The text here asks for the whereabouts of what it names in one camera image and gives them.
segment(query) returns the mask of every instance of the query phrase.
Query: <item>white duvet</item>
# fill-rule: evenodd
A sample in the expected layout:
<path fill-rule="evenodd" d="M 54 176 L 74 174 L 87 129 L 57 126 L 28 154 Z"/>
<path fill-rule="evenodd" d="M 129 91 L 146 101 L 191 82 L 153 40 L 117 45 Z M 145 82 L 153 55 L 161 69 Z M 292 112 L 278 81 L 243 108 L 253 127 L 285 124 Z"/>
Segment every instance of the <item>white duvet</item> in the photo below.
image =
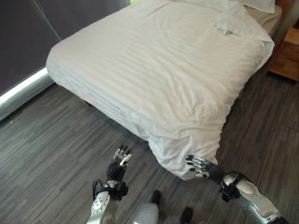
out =
<path fill-rule="evenodd" d="M 57 44 L 47 69 L 190 179 L 185 157 L 217 162 L 226 116 L 273 46 L 237 1 L 144 0 Z"/>

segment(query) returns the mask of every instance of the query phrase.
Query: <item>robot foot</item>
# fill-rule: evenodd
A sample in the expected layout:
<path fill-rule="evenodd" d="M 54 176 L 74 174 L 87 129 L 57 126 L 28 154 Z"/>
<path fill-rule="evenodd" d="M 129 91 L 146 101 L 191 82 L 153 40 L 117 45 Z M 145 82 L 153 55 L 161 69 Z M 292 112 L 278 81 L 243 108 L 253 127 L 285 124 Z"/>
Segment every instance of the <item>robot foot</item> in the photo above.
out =
<path fill-rule="evenodd" d="M 154 190 L 150 202 L 159 206 L 160 198 L 161 198 L 161 193 L 158 190 Z"/>
<path fill-rule="evenodd" d="M 180 218 L 180 224 L 189 224 L 193 216 L 192 208 L 185 208 Z"/>

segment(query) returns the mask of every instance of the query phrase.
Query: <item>white pillow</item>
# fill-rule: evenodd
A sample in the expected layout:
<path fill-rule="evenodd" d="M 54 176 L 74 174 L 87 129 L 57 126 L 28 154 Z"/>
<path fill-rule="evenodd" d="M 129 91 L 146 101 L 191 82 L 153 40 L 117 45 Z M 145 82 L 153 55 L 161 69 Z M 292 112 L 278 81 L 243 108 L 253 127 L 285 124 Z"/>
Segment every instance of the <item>white pillow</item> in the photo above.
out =
<path fill-rule="evenodd" d="M 275 0 L 239 0 L 243 5 L 258 9 L 266 13 L 275 12 Z"/>

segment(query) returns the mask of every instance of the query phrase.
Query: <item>gray carpet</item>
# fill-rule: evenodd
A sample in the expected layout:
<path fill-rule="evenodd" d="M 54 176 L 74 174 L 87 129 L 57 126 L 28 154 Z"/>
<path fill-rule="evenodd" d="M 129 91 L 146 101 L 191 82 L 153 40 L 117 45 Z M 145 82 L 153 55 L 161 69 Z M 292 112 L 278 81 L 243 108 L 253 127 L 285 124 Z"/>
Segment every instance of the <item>gray carpet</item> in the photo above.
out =
<path fill-rule="evenodd" d="M 225 171 L 252 179 L 291 224 L 299 220 L 298 104 L 299 88 L 291 81 L 254 76 L 228 116 L 216 156 Z M 193 224 L 252 223 L 237 201 L 221 200 L 214 183 L 174 177 L 147 142 L 57 85 L 0 124 L 1 223 L 86 223 L 92 182 L 104 179 L 121 144 L 134 159 L 118 223 L 131 223 L 154 189 L 163 195 L 160 223 L 177 222 L 186 206 L 194 209 Z"/>

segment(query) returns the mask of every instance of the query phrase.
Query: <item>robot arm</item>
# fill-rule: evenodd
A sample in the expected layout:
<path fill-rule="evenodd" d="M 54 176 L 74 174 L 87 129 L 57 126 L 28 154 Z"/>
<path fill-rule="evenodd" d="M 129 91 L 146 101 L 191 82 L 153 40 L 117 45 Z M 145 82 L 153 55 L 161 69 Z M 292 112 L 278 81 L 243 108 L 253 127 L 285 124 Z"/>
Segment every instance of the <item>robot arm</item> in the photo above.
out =
<path fill-rule="evenodd" d="M 258 188 L 244 175 L 231 172 L 224 175 L 216 164 L 194 155 L 189 155 L 187 164 L 193 166 L 195 178 L 207 178 L 221 185 L 222 199 L 229 202 L 238 198 L 240 205 L 249 213 L 256 224 L 289 224 Z"/>
<path fill-rule="evenodd" d="M 127 163 L 132 159 L 128 147 L 121 146 L 113 156 L 107 170 L 107 182 L 96 180 L 93 183 L 93 204 L 87 224 L 114 224 L 118 203 L 127 195 L 128 187 L 122 181 Z"/>

